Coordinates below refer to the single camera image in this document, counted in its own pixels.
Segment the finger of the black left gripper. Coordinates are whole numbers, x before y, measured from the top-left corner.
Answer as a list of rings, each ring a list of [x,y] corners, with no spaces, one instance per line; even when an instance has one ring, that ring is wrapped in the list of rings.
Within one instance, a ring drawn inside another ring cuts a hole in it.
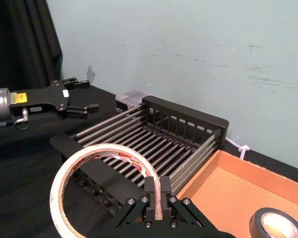
[[[62,81],[62,84],[64,87],[68,90],[73,90],[76,88],[89,88],[90,87],[90,81],[89,80],[78,80],[76,77],[64,79]]]
[[[64,112],[65,118],[86,119],[89,114],[96,114],[99,111],[99,104],[89,104],[86,106],[69,105]]]

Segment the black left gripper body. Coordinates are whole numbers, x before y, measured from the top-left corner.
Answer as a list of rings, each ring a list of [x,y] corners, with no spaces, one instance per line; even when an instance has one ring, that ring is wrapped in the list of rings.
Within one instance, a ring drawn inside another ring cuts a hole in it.
[[[14,116],[21,116],[26,109],[29,115],[46,112],[64,112],[69,104],[69,91],[56,80],[46,88],[18,90],[11,93],[10,110]]]

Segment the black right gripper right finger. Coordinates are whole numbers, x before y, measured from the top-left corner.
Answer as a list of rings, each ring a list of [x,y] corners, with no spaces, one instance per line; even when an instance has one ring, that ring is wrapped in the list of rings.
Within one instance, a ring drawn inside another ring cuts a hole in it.
[[[178,199],[171,192],[171,181],[167,176],[160,178],[161,208],[164,220],[174,223],[187,223],[193,226],[206,227],[205,216],[190,198]]]

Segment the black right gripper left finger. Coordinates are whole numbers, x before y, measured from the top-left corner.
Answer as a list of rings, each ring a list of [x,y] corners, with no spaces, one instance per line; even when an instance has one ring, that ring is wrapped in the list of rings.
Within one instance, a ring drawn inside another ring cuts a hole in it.
[[[155,220],[155,191],[153,177],[145,178],[144,194],[141,198],[129,197],[115,221],[116,228],[122,228],[136,223],[152,226]]]

